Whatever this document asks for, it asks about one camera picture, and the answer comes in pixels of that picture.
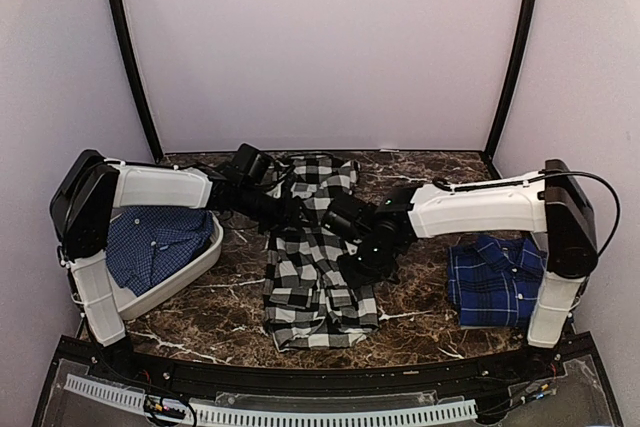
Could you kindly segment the black white checked shirt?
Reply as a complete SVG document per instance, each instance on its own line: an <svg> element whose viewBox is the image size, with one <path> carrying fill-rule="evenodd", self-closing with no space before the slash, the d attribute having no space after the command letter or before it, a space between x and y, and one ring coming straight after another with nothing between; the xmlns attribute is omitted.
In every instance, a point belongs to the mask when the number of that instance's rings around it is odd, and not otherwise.
<svg viewBox="0 0 640 427"><path fill-rule="evenodd" d="M320 220L337 195L354 190L359 165L329 153L291 155L283 164L293 168L283 191L310 211L313 225L269 234L264 328L280 352L352 347L379 327L374 291L347 285L338 267L347 244Z"/></svg>

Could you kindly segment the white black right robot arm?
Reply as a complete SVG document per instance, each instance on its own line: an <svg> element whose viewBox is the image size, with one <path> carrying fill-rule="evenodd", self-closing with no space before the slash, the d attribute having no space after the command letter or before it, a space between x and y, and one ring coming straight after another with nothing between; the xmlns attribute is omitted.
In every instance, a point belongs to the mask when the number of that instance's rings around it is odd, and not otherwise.
<svg viewBox="0 0 640 427"><path fill-rule="evenodd" d="M534 291L528 344L510 360L521 381L549 363L586 279L608 247L598 242L593 206L578 183L582 172L559 159L540 171L493 181L451 184L444 179L394 188L380 204L336 196L321 224L354 245L338 263L348 285L391 279L397 258L419 239L456 233L523 231L547 237L547 261Z"/></svg>

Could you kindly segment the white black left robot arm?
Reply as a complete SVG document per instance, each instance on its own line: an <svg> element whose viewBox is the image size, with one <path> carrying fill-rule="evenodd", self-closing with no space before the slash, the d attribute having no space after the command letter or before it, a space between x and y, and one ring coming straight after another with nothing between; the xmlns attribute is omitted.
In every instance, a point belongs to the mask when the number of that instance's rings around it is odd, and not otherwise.
<svg viewBox="0 0 640 427"><path fill-rule="evenodd" d="M131 206L184 207L240 213L260 231L302 228L310 210L286 185L292 166L243 144L234 156L210 167L163 167L108 159L87 149L54 194L49 213L59 245L59 262L99 345L101 364L120 383L141 374L140 359L118 343L127 337L112 283L106 249L112 212Z"/></svg>

